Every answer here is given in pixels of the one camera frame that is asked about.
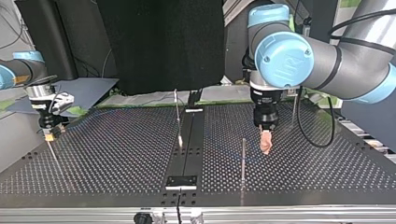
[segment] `metal rod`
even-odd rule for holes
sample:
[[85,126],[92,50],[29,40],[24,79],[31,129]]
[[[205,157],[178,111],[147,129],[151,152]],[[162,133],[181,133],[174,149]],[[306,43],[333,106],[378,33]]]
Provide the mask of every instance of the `metal rod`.
[[174,96],[175,96],[175,103],[176,103],[176,114],[177,114],[177,127],[178,127],[178,135],[177,135],[177,140],[180,148],[183,147],[183,138],[181,137],[181,124],[180,124],[180,113],[178,112],[178,96],[177,96],[177,90],[174,91]]
[[294,118],[296,117],[298,95],[294,96],[293,115],[291,117],[291,127],[294,126]]
[[247,156],[247,139],[242,139],[242,188],[245,188],[245,169],[246,169],[246,156]]
[[52,155],[53,159],[54,159],[56,162],[58,162],[58,157],[56,156],[55,151],[54,151],[53,148],[52,148],[52,145],[50,144],[50,142],[48,142],[48,141],[46,141],[46,142],[47,142],[47,145],[49,146],[50,154]]

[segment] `light blue robot joint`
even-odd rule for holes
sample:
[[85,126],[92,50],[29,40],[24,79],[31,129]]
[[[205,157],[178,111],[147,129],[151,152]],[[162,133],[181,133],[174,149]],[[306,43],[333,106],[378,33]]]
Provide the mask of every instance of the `light blue robot joint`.
[[18,51],[13,53],[14,59],[44,62],[43,56],[37,50]]
[[298,86],[314,69],[314,51],[293,32],[268,35],[255,52],[256,67],[262,78],[278,88]]
[[274,21],[289,21],[289,7],[284,4],[255,7],[248,14],[247,27]]
[[0,64],[0,90],[6,90],[15,86],[15,74],[9,68]]

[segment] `metal bracket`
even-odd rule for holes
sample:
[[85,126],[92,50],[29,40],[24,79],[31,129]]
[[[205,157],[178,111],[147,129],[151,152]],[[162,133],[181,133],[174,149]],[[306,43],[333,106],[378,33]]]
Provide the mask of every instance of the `metal bracket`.
[[166,190],[196,190],[197,176],[169,176],[166,181]]

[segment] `white cable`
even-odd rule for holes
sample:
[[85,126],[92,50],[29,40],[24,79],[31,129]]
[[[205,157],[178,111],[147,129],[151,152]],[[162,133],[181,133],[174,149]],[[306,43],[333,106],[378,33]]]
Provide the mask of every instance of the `white cable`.
[[111,53],[112,50],[113,50],[113,49],[110,49],[110,50],[108,51],[108,54],[107,54],[107,56],[106,56],[106,58],[105,58],[105,61],[103,62],[103,67],[102,67],[102,78],[105,77],[105,71],[106,71],[107,60],[108,60],[108,57],[110,56],[110,53]]

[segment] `green mat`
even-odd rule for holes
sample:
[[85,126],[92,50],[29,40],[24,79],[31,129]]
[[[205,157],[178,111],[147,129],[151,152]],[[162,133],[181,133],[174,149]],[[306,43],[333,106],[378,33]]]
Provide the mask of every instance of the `green mat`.
[[342,0],[341,7],[357,7],[361,0]]

